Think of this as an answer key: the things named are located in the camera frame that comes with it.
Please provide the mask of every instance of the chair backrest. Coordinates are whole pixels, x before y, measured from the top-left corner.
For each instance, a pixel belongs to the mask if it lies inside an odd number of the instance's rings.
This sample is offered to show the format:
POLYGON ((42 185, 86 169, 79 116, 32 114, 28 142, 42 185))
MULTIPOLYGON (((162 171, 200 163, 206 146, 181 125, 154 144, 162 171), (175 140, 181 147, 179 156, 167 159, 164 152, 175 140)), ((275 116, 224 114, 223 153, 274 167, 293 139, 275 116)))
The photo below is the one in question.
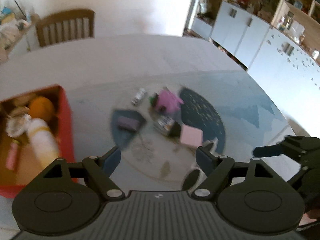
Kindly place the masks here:
POLYGON ((40 47, 63 41, 93 37, 93 28, 94 11, 89 9, 75 9, 55 13, 42 19, 36 25, 40 47))

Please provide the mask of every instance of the pink cube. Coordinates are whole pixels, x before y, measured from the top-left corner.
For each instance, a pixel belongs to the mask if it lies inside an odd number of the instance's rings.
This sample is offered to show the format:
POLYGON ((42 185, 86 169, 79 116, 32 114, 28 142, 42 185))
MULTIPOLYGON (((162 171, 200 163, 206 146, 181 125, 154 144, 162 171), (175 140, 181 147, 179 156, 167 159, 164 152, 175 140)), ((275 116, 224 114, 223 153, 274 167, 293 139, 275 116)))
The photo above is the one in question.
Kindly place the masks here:
POLYGON ((191 148, 202 146, 203 131, 183 124, 181 126, 180 143, 191 148))

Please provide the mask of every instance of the cardboard box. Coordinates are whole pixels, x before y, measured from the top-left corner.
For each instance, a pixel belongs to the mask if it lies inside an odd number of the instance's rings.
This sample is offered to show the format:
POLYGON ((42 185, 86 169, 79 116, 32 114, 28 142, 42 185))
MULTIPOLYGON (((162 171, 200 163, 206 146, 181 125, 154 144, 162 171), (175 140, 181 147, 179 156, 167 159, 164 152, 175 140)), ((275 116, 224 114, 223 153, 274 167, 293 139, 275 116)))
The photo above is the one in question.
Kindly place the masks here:
MULTIPOLYGON (((56 138, 60 155, 65 158, 68 163, 74 162, 71 110, 64 89, 59 85, 54 85, 29 91, 22 95, 27 95, 29 93, 36 93, 38 96, 44 96, 53 103, 56 110, 56 116, 48 123, 48 125, 53 136, 56 138)), ((7 113, 12 111, 15 108, 13 100, 22 95, 0 102, 4 110, 7 113)), ((29 145, 25 133, 18 138, 22 147, 17 171, 13 172, 5 167, 8 151, 12 142, 12 138, 5 132, 5 127, 6 116, 2 113, 0 116, 0 195, 14 198, 42 171, 42 168, 29 145)))

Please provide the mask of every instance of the yellow stripe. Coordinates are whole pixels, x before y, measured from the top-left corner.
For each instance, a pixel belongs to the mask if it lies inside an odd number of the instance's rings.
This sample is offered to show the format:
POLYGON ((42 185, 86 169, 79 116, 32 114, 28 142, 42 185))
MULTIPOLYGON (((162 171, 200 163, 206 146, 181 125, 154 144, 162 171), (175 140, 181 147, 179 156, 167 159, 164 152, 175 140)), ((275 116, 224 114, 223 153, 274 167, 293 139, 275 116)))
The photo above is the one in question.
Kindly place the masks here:
POLYGON ((40 127, 36 128, 36 129, 28 132, 29 138, 32 138, 37 132, 40 132, 40 131, 49 131, 49 132, 51 132, 49 127, 40 126, 40 127))

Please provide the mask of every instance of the wall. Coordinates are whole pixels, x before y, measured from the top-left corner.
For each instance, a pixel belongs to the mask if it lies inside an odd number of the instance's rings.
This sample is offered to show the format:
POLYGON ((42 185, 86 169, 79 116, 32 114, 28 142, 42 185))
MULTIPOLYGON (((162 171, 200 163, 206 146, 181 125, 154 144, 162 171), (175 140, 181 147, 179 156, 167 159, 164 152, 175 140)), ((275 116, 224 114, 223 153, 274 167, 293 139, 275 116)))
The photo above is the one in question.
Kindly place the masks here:
MULTIPOLYGON (((0 0, 1 5, 13 0, 0 0)), ((191 0, 17 0, 44 17, 69 8, 96 12, 96 37, 128 33, 183 33, 191 0)))

